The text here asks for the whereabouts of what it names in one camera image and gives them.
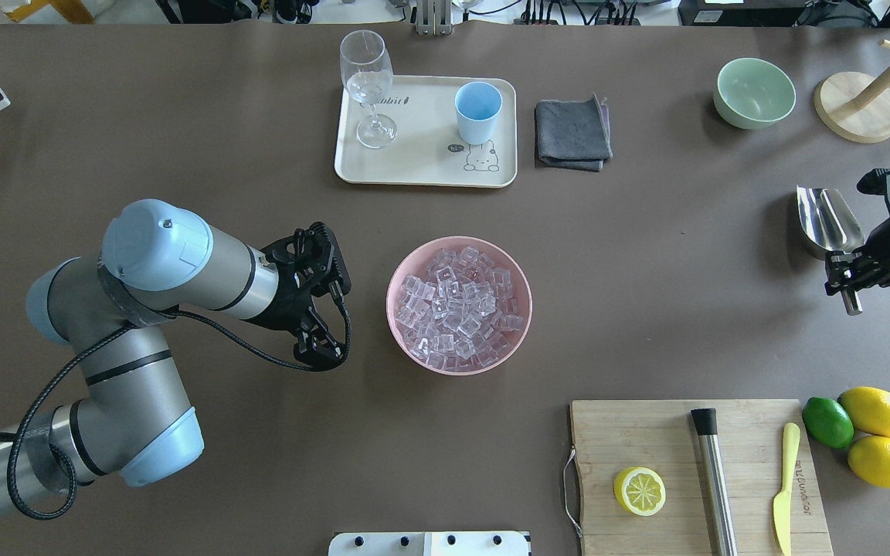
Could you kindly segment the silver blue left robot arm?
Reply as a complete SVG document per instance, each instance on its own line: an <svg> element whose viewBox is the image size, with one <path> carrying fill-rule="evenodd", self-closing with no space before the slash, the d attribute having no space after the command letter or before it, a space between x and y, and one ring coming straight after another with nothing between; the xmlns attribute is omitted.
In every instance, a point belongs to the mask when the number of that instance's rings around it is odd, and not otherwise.
<svg viewBox="0 0 890 556"><path fill-rule="evenodd" d="M0 432L0 517L15 510L54 520L95 479L117 473L139 488L202 454L195 407L161 326L184 317L238 337L185 305L289 332L293 361L251 352L324 372L346 362L350 344L335 338L314 301L330 296L350 331L350 289L337 237L323 222L254 249L162 200L127 205L99 256L68 259L29 288L29 323L75 355L18 425Z"/></svg>

